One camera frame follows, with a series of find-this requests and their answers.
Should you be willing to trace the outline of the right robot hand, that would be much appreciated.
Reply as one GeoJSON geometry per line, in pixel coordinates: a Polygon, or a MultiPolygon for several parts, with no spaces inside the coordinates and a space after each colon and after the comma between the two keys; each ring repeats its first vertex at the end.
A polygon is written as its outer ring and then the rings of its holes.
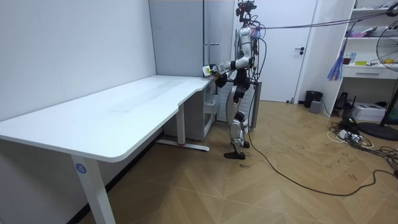
{"type": "Polygon", "coordinates": [[[228,82],[228,76],[225,73],[215,77],[215,85],[218,88],[223,88],[226,85],[227,82],[228,82]]]}

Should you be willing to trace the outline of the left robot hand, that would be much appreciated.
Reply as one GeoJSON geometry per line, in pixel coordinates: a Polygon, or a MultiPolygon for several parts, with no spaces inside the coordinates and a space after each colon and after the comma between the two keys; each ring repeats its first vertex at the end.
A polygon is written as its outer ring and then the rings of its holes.
{"type": "Polygon", "coordinates": [[[217,65],[216,64],[206,64],[205,66],[203,66],[202,68],[203,71],[203,76],[204,77],[217,77],[219,75],[218,69],[217,69],[217,65]]]}

